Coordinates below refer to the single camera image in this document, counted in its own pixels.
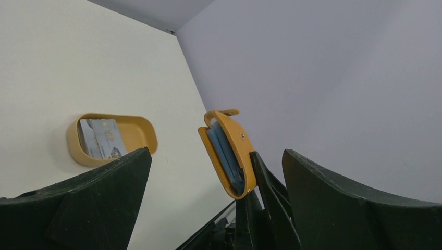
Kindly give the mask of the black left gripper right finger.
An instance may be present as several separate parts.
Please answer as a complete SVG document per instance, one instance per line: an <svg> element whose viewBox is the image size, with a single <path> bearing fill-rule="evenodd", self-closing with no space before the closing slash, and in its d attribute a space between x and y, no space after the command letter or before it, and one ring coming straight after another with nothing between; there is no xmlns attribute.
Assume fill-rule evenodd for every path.
<svg viewBox="0 0 442 250"><path fill-rule="evenodd" d="M302 249L441 249L441 204L377 190L294 150L282 166Z"/></svg>

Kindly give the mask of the yellow leather card holder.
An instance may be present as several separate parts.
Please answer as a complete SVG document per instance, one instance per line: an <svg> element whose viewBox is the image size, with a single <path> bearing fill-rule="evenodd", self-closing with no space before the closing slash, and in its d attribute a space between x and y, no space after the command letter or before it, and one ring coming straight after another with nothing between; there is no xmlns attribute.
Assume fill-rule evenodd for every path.
<svg viewBox="0 0 442 250"><path fill-rule="evenodd" d="M204 114L198 134L226 193L246 197L257 186L250 153L254 151L245 129L232 116L239 110L211 110Z"/></svg>

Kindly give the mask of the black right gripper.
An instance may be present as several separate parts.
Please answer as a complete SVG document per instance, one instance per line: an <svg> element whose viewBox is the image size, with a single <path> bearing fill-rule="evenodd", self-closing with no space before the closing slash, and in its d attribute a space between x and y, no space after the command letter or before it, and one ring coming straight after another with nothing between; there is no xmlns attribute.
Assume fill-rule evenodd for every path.
<svg viewBox="0 0 442 250"><path fill-rule="evenodd" d="M258 152L250 157L264 209L251 191L223 208L177 249L232 249L234 233L235 249L301 249L286 187Z"/></svg>

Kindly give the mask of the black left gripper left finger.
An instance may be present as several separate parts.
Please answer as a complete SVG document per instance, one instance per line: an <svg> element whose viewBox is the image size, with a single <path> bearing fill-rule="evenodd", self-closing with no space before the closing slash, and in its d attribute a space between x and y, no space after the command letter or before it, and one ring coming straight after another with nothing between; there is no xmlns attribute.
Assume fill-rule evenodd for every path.
<svg viewBox="0 0 442 250"><path fill-rule="evenodd" d="M1 249L126 249L152 157L144 147L103 166L1 199Z"/></svg>

